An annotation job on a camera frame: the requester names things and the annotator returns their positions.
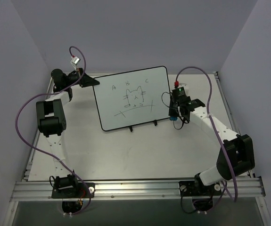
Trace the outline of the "white whiteboard black frame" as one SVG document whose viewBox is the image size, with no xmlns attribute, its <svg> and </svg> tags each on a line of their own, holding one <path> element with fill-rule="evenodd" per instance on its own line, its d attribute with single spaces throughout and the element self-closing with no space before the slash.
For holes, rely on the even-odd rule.
<svg viewBox="0 0 271 226">
<path fill-rule="evenodd" d="M 103 131 L 127 128 L 169 117 L 170 87 L 165 66 L 96 78 L 93 87 Z"/>
</svg>

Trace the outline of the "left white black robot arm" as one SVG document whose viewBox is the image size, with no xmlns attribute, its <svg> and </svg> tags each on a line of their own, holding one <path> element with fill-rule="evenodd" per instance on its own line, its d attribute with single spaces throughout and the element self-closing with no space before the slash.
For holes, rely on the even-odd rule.
<svg viewBox="0 0 271 226">
<path fill-rule="evenodd" d="M 64 131 L 67 127 L 64 105 L 72 100 L 71 86 L 82 88 L 99 85 L 100 82 L 87 75 L 82 68 L 77 68 L 69 74 L 61 69 L 51 72 L 54 81 L 54 93 L 50 98 L 36 103 L 37 125 L 48 144 L 48 155 L 53 157 L 56 175 L 51 176 L 51 186 L 55 191 L 62 190 L 68 197 L 75 197 L 79 191 L 79 181 L 74 171 L 69 169 Z"/>
</svg>

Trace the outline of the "blue bone-shaped eraser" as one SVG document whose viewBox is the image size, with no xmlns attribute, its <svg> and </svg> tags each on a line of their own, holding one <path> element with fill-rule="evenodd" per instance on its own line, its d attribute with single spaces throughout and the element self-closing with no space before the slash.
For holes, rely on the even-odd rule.
<svg viewBox="0 0 271 226">
<path fill-rule="evenodd" d="M 177 121 L 178 117 L 176 116 L 170 116 L 169 120 L 170 121 Z"/>
</svg>

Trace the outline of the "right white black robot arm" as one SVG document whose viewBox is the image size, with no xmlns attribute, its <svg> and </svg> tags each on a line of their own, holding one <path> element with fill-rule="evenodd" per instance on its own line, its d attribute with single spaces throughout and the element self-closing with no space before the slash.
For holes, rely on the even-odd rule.
<svg viewBox="0 0 271 226">
<path fill-rule="evenodd" d="M 211 139 L 219 142 L 220 150 L 216 164 L 196 175 L 194 190 L 205 194 L 211 185 L 235 177 L 255 167 L 253 141 L 247 134 L 240 135 L 229 129 L 209 111 L 199 99 L 191 99 L 185 88 L 180 86 L 170 93 L 169 116 L 171 120 L 180 117 L 183 123 L 192 122 Z"/>
</svg>

